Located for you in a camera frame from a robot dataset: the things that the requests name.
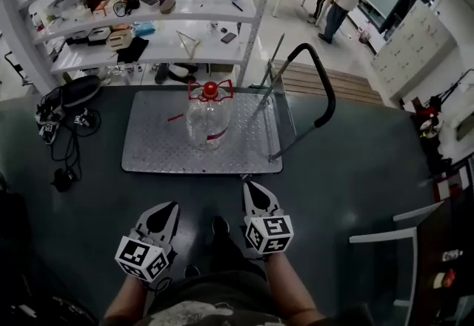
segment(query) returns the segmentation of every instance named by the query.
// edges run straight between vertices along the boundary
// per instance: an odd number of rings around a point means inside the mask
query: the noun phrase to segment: red object
[[[217,97],[217,84],[212,81],[206,82],[202,90],[202,95],[205,99],[214,99]]]
[[[217,88],[226,82],[229,84],[230,95],[222,97],[221,99],[216,99],[218,96]],[[203,87],[202,94],[198,97],[192,97],[191,86]],[[201,102],[208,102],[208,101],[220,102],[226,98],[234,98],[234,87],[232,86],[232,82],[230,80],[221,81],[218,84],[216,84],[215,82],[209,81],[209,82],[206,82],[204,85],[200,85],[196,81],[192,81],[192,82],[188,82],[187,84],[187,97],[189,100],[198,99]]]
[[[171,117],[171,118],[168,118],[168,119],[166,120],[166,122],[174,121],[175,119],[181,118],[182,116],[184,116],[184,114],[179,114],[178,116],[173,116],[173,117]]]
[[[443,279],[443,287],[450,287],[453,285],[453,281],[456,278],[455,270],[448,270],[446,276]]]

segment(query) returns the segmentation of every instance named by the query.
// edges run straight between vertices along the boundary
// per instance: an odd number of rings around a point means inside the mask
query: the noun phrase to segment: small bottle
[[[190,143],[201,150],[214,150],[225,139],[232,110],[231,92],[227,93],[215,82],[206,82],[190,94],[186,113],[187,132]]]
[[[44,24],[41,18],[39,17],[38,13],[33,14],[33,23],[36,27],[36,31],[41,31],[44,29]]]

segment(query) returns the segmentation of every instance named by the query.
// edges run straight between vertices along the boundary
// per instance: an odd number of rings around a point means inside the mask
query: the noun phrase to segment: metal tray
[[[283,168],[273,102],[256,112],[261,94],[234,93],[225,140],[215,150],[189,143],[185,91],[141,91],[135,94],[121,166],[130,172],[184,174],[277,173]]]

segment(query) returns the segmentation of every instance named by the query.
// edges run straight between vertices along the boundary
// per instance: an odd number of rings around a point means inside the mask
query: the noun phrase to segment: plastic bottle
[[[230,88],[229,94],[210,81],[191,92],[186,125],[192,145],[202,150],[214,150],[222,144],[232,110],[231,84]]]
[[[33,14],[33,23],[36,27],[36,31],[41,31],[44,29],[44,24],[41,18],[39,17],[38,13]]]

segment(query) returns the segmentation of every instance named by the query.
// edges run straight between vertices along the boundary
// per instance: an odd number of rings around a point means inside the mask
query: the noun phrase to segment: black handle
[[[316,50],[311,44],[303,43],[297,46],[295,50],[288,55],[288,61],[292,62],[295,57],[299,55],[303,50],[307,50],[310,53],[327,96],[326,111],[320,118],[314,121],[314,127],[320,128],[321,126],[324,126],[326,123],[328,123],[328,121],[333,117],[334,110],[336,109],[336,96],[334,94],[333,87],[331,86],[331,83],[327,78],[326,70],[324,69],[323,64],[321,63],[321,60],[319,59],[319,56],[316,53]]]

